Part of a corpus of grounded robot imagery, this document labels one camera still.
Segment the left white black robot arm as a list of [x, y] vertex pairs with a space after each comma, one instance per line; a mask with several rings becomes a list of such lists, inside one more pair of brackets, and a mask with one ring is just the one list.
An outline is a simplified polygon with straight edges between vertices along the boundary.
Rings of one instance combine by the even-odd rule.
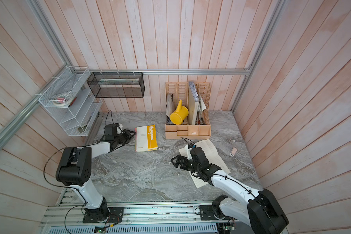
[[122, 129], [118, 123], [108, 124], [99, 142], [84, 147], [67, 147], [63, 150], [56, 170], [56, 180], [74, 189], [83, 201], [84, 223], [103, 223], [110, 219], [107, 201], [91, 180], [92, 159], [120, 149], [135, 135], [135, 131]]

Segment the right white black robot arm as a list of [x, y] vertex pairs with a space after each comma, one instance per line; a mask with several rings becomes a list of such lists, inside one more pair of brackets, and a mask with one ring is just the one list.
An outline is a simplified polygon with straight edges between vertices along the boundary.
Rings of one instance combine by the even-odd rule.
[[221, 167], [210, 163], [201, 147], [188, 145], [187, 156], [175, 156], [171, 163], [225, 192], [210, 205], [199, 208], [201, 219], [238, 220], [256, 234], [280, 234], [289, 224], [271, 191], [259, 191], [231, 177]]

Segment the yellow watering can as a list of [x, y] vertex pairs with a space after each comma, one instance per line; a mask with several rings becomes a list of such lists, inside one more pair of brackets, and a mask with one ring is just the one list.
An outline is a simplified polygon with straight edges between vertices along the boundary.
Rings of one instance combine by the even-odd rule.
[[181, 125], [188, 115], [189, 110], [183, 106], [182, 100], [179, 100], [175, 111], [170, 115], [170, 120], [175, 125]]

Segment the papers in organizer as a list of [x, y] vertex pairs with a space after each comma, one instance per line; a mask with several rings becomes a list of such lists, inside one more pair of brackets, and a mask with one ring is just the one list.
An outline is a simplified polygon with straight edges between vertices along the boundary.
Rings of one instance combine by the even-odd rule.
[[203, 119], [203, 111], [206, 109], [206, 105], [201, 97], [199, 95], [199, 104], [198, 104], [198, 124], [199, 125], [205, 125], [205, 121]]

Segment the small pink eraser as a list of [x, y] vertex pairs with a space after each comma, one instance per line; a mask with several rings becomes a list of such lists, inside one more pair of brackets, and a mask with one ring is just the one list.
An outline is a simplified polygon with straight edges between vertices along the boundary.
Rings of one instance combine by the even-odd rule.
[[236, 155], [237, 151], [238, 151], [238, 149], [234, 147], [230, 152], [230, 156], [234, 157]]

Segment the cream book in organizer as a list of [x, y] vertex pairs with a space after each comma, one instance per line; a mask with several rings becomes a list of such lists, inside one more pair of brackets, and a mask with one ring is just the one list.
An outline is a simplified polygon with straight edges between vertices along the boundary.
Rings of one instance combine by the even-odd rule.
[[198, 115], [199, 94], [193, 81], [188, 82], [188, 124], [195, 125]]

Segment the beige desk organizer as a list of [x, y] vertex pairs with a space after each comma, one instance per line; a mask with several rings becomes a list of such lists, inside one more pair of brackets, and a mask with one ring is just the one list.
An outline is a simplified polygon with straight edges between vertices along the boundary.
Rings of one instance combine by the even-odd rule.
[[175, 111], [179, 100], [182, 100], [183, 106], [188, 109], [188, 82], [167, 82], [166, 83], [166, 115], [167, 120], [165, 124], [166, 139], [178, 139], [186, 137], [189, 139], [209, 139], [211, 136], [211, 125], [209, 121], [209, 101], [211, 86], [208, 82], [194, 82], [198, 94], [201, 95], [206, 109], [203, 111], [203, 119], [205, 125], [198, 124], [198, 115], [195, 125], [188, 124], [188, 117], [181, 125], [175, 125], [170, 120], [170, 115]]

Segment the tape roll on shelf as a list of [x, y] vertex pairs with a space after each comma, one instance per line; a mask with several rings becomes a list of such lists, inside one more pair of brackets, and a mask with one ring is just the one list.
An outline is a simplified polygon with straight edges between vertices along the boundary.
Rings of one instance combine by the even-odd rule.
[[52, 103], [56, 107], [69, 106], [73, 100], [73, 96], [68, 93], [62, 93], [53, 97]]

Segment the black mesh wall basket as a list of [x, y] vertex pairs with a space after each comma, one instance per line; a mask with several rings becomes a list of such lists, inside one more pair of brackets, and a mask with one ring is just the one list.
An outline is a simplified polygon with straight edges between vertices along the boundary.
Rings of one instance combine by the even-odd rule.
[[139, 72], [92, 72], [87, 84], [97, 98], [142, 98], [145, 93]]

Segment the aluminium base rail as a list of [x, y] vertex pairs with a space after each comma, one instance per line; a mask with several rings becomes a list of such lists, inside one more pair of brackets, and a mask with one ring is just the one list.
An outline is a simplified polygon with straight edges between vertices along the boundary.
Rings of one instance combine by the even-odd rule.
[[109, 203], [106, 221], [86, 222], [80, 203], [65, 203], [47, 208], [40, 222], [46, 234], [161, 234], [224, 233], [242, 222], [231, 217], [215, 218], [211, 201], [121, 202]]

